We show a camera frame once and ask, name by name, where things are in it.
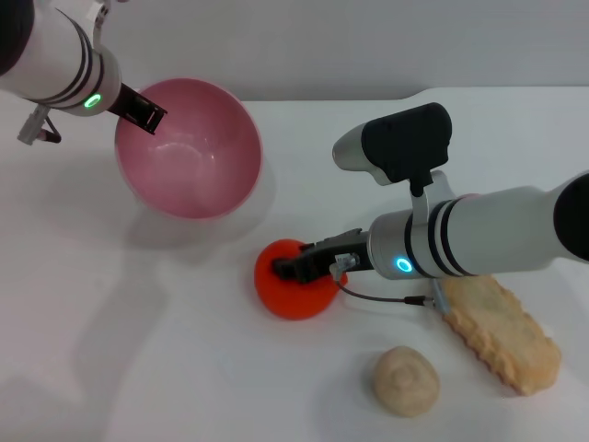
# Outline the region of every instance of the rectangular biscuit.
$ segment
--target rectangular biscuit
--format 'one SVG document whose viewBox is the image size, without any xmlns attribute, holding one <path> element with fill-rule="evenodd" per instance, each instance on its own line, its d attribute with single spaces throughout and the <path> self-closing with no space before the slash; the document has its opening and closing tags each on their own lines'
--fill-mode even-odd
<svg viewBox="0 0 589 442">
<path fill-rule="evenodd" d="M 442 288 L 445 321 L 503 383 L 528 396 L 556 382 L 560 349 L 511 291 L 491 276 L 446 279 Z"/>
</svg>

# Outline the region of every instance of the white tabletop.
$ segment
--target white tabletop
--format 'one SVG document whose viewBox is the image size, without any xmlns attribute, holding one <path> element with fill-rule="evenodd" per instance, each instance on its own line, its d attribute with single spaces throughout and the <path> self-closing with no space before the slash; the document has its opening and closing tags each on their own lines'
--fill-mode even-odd
<svg viewBox="0 0 589 442">
<path fill-rule="evenodd" d="M 248 103 L 265 144 L 259 188 L 198 225 L 155 215 L 125 187 L 115 118 L 55 112 L 60 145 L 16 140 L 32 106 L 0 97 L 0 439 L 26 442 L 584 441 L 589 438 L 589 268 L 555 262 L 500 280 L 563 352 L 557 384 L 515 397 L 432 312 L 340 296 L 320 316 L 278 320 L 253 287 L 259 252 L 369 228 L 410 205 L 331 160 L 358 123 L 430 101 L 454 122 L 443 167 L 456 193 L 589 169 L 589 88 L 444 88 L 401 101 Z M 419 293 L 374 272 L 350 287 Z M 370 366 L 408 345 L 437 368 L 430 413 L 375 404 Z"/>
</svg>

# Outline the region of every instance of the round bread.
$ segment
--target round bread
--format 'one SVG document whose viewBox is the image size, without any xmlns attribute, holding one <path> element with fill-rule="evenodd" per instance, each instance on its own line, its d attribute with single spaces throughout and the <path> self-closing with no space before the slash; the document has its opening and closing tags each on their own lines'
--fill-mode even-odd
<svg viewBox="0 0 589 442">
<path fill-rule="evenodd" d="M 440 394 L 440 379 L 432 364 L 409 347 L 384 353 L 375 367 L 378 400 L 394 414 L 415 417 L 430 410 Z"/>
</svg>

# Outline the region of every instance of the pink bowl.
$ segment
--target pink bowl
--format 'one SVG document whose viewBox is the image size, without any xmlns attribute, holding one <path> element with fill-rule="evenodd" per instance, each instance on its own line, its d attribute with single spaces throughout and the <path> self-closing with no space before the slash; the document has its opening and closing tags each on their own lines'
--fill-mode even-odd
<svg viewBox="0 0 589 442">
<path fill-rule="evenodd" d="M 262 163 L 260 133 L 241 102 L 201 80 L 176 78 L 142 94 L 168 114 L 148 134 L 123 119 L 115 134 L 121 172 L 148 206 L 207 219 L 243 204 Z"/>
</svg>

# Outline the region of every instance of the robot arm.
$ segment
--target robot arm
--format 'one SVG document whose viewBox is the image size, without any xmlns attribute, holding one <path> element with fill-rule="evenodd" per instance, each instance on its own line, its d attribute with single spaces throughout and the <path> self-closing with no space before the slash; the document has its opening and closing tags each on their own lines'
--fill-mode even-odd
<svg viewBox="0 0 589 442">
<path fill-rule="evenodd" d="M 155 132 L 166 111 L 122 83 L 116 58 L 100 44 L 110 0 L 3 0 L 0 8 L 0 88 L 38 104 L 21 141 L 43 137 L 50 109 L 109 111 Z"/>
<path fill-rule="evenodd" d="M 557 257 L 589 262 L 589 173 L 551 192 L 522 187 L 456 198 L 444 173 L 452 124 L 436 103 L 363 124 L 334 146 L 341 169 L 381 185 L 410 181 L 412 209 L 276 260 L 282 279 L 308 283 L 333 273 L 376 270 L 391 279 L 522 272 Z"/>
</svg>

